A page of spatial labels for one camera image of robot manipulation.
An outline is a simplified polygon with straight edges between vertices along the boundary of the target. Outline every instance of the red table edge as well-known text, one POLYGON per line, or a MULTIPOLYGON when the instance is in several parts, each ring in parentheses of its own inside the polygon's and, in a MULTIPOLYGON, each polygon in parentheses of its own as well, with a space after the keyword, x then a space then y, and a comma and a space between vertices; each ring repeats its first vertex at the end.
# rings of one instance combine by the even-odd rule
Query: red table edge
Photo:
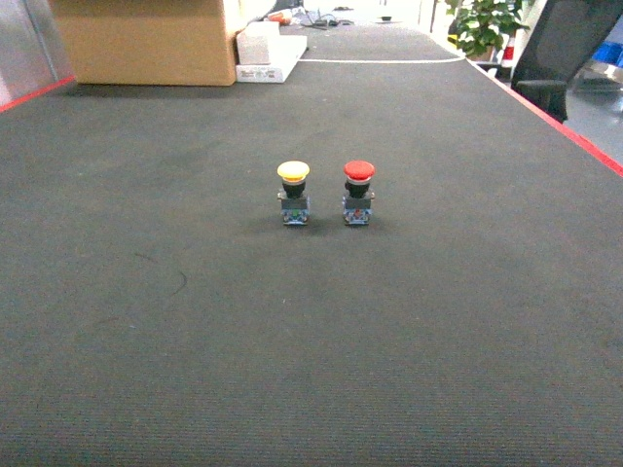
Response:
POLYGON ((44 88, 41 88, 39 90, 36 90, 34 92, 31 92, 27 95, 24 95, 16 100, 12 100, 11 102, 9 102, 8 104, 4 104, 4 105, 0 105, 0 113, 2 112, 6 112, 9 109, 13 109, 14 107, 19 106, 20 104, 23 104, 24 102, 27 102, 29 100, 34 99, 35 97, 39 97, 40 95, 43 95, 47 92, 50 92, 51 90, 55 90, 56 88, 60 88, 61 86, 64 86, 68 83, 71 83, 72 81, 75 80, 74 76, 68 76, 67 78, 63 78, 62 80, 57 81, 56 83, 53 83, 49 86, 46 86, 44 88))
POLYGON ((611 156, 609 156, 608 154, 606 154, 601 148, 599 148, 595 143, 593 143, 590 139, 582 136, 579 133, 576 133, 575 131, 573 131, 571 128, 569 128, 568 126, 564 126, 563 124, 561 124, 560 122, 558 122, 557 120, 555 120, 554 118, 552 118, 549 114, 547 114, 546 112, 542 111, 541 109, 539 109, 538 107, 536 107, 534 104, 532 104, 529 100, 527 100, 525 97, 523 97, 522 95, 520 95, 519 93, 515 92, 514 90, 512 90, 511 88, 509 88, 508 86, 506 86, 504 83, 501 83, 500 81, 498 81, 496 78, 492 77, 491 75, 487 74, 484 70, 482 70, 479 66, 474 65, 474 67, 480 71, 481 73, 483 73, 485 76, 487 76, 490 80, 492 80, 494 83, 496 83, 498 86, 500 86, 503 90, 505 90, 507 93, 509 93, 510 95, 512 95, 513 97, 515 97, 515 99, 517 101, 519 101, 520 103, 522 103, 526 108, 532 110, 533 113, 535 113, 538 117, 540 117, 542 120, 544 120, 549 126, 553 127, 554 129, 556 129, 559 133, 561 133, 562 135, 564 135, 566 138, 568 138, 569 140, 571 140, 573 143, 575 143, 576 145, 578 145, 580 148, 582 148, 584 151, 586 151, 588 154, 590 154, 591 156, 593 156, 595 159, 597 159, 599 162, 601 162, 603 165, 605 165, 607 168, 609 168, 610 170, 612 170, 614 173, 616 173, 617 175, 619 175, 620 177, 623 177, 623 165, 616 161, 615 159, 613 159, 611 156))

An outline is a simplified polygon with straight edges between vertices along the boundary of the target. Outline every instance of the white box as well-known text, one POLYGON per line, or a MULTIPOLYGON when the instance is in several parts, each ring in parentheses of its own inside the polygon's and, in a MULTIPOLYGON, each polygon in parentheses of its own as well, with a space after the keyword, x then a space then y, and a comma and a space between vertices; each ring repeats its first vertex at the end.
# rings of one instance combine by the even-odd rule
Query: white box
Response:
POLYGON ((237 65, 240 83, 284 83, 308 47, 307 36, 280 36, 275 42, 275 61, 261 65, 237 65))
POLYGON ((280 37, 278 22, 251 22, 236 38, 240 64, 261 65, 275 61, 280 37))

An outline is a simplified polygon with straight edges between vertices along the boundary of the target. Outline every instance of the chair backrest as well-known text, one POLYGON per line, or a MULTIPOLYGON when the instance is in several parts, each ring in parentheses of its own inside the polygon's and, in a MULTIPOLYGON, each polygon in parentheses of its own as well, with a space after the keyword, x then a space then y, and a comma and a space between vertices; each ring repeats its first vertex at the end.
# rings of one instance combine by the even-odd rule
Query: chair backrest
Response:
POLYGON ((623 0, 548 0, 513 73, 570 82, 623 15, 623 0))

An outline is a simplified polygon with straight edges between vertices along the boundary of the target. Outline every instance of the small red object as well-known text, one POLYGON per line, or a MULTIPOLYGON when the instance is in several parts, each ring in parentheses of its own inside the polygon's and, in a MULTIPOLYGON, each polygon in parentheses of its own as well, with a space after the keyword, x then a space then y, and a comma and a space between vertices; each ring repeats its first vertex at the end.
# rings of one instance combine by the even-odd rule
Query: small red object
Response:
POLYGON ((370 180, 376 171, 377 169, 366 161, 350 161, 344 166, 344 173, 350 180, 356 182, 370 180))

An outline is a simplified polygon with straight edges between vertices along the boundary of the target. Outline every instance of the cardboard box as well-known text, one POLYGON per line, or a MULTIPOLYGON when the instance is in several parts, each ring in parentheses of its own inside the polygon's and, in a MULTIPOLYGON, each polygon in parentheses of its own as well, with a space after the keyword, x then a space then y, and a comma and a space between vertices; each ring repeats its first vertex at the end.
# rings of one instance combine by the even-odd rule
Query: cardboard box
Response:
POLYGON ((50 0, 79 83, 228 86, 238 0, 50 0))
POLYGON ((275 61, 263 65, 237 65, 240 83, 284 83, 308 47, 307 36, 280 36, 275 61))

